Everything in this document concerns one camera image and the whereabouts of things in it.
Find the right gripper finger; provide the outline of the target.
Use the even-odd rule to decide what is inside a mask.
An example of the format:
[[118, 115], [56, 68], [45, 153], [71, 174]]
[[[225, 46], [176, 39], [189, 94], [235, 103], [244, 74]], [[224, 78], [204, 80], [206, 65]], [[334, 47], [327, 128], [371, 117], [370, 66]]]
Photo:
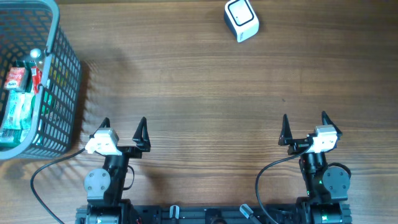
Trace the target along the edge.
[[292, 143], [293, 143], [293, 137], [292, 137], [292, 132], [290, 130], [289, 119], [287, 117], [287, 114], [285, 114], [283, 115], [282, 118], [282, 129], [280, 132], [278, 145], [287, 146], [291, 145]]
[[332, 125], [334, 127], [334, 129], [336, 130], [336, 135], [337, 136], [342, 136], [343, 135], [341, 130], [337, 127], [337, 125], [327, 115], [326, 111], [322, 111], [322, 123], [323, 123], [323, 125]]

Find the red slim stick packet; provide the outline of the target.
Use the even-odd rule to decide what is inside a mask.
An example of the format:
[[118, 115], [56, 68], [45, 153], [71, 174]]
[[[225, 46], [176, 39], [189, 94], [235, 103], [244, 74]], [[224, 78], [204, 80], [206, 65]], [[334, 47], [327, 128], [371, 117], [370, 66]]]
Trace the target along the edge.
[[31, 73], [32, 73], [32, 93], [36, 95], [39, 92], [38, 85], [41, 84], [42, 71], [37, 66], [33, 66], [31, 68]]

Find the yellow liquid bottle grey cap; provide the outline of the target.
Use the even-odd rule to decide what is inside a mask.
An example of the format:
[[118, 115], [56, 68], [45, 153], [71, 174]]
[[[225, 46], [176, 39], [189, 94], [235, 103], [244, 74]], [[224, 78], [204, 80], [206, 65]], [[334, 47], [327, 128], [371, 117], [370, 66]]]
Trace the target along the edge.
[[35, 65], [41, 72], [44, 70], [45, 54], [42, 50], [36, 48], [32, 49], [28, 56], [25, 57], [25, 61], [30, 67]]

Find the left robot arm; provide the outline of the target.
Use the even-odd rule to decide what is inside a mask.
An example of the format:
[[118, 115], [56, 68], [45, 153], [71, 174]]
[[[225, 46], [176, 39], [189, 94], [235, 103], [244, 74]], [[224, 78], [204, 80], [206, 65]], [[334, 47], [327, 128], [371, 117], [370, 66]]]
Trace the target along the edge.
[[119, 137], [105, 118], [100, 127], [90, 136], [85, 150], [104, 156], [100, 169], [89, 171], [84, 179], [87, 193], [87, 209], [76, 213], [76, 223], [142, 223], [142, 218], [129, 199], [123, 199], [127, 171], [132, 167], [130, 159], [140, 159], [151, 148], [147, 131], [147, 119], [141, 118], [132, 140], [134, 146], [118, 146]]

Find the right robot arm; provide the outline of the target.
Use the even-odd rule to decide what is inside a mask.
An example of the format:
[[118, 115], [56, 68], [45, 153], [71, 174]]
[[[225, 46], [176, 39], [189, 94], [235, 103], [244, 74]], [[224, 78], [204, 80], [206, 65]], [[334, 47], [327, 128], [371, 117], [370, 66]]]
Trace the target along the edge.
[[353, 222], [351, 209], [345, 203], [351, 171], [341, 163], [326, 161], [326, 153], [337, 147], [342, 135], [327, 113], [322, 112], [322, 124], [305, 138], [295, 139], [287, 115], [283, 116], [278, 145], [288, 146], [288, 155], [300, 157], [299, 167], [307, 189], [307, 196], [299, 197], [295, 203], [299, 223]]

